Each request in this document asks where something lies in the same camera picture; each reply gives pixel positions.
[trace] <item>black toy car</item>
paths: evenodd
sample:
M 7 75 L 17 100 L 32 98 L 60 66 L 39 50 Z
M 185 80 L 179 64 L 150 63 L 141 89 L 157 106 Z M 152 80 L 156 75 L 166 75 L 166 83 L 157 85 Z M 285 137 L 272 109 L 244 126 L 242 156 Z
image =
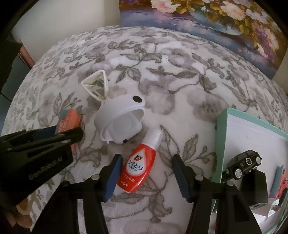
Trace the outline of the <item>black toy car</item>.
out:
M 232 178 L 235 180 L 240 179 L 243 174 L 245 175 L 254 167 L 260 166 L 261 160 L 260 155 L 253 150 L 238 154 L 230 160 L 227 169 L 222 173 L 222 182 Z

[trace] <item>finger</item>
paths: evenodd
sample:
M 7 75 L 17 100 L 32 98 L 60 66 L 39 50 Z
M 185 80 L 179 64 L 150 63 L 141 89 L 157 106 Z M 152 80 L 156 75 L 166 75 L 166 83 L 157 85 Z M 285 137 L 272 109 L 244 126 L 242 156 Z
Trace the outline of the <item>finger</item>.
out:
M 6 216 L 8 222 L 10 223 L 10 225 L 11 225 L 12 227 L 14 227 L 15 224 L 16 224 L 16 220 L 15 220 L 15 218 L 14 218 L 14 215 L 13 215 L 11 212 L 6 211 L 6 210 L 3 210 L 3 213 L 4 213 L 4 215 Z
M 18 205 L 22 210 L 26 210 L 27 209 L 27 204 L 28 204 L 28 199 L 25 198 L 22 202 L 20 202 Z
M 32 219 L 30 215 L 22 215 L 19 212 L 14 214 L 16 222 L 21 226 L 21 227 L 31 227 L 32 226 Z

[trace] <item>black screw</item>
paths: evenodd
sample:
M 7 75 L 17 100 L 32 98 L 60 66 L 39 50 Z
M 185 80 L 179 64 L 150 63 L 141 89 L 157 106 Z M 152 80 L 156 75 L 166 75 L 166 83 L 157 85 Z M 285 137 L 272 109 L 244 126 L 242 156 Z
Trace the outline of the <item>black screw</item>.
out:
M 135 102 L 142 102 L 142 98 L 140 98 L 139 96 L 134 96 L 133 97 L 133 100 L 135 101 Z
M 61 186 L 62 186 L 62 187 L 66 187 L 66 186 L 69 185 L 69 184 L 70 184 L 69 181 L 64 180 L 64 181 L 61 183 Z

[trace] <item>flower painting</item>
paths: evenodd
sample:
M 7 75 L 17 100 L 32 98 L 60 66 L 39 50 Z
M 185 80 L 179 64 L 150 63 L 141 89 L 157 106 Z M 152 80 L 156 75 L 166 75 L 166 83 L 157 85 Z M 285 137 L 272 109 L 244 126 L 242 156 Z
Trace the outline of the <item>flower painting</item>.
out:
M 270 79 L 286 53 L 280 28 L 252 0 L 119 0 L 119 5 L 122 26 L 167 28 L 203 37 L 242 56 Z

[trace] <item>stain remover bottle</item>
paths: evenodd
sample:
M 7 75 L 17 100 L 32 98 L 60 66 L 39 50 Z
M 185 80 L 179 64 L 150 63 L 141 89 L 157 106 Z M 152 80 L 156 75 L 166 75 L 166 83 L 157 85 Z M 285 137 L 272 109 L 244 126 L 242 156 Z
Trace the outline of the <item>stain remover bottle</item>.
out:
M 163 132 L 159 128 L 148 130 L 122 168 L 117 183 L 120 188 L 127 193 L 134 193 L 141 187 L 152 169 L 162 138 Z

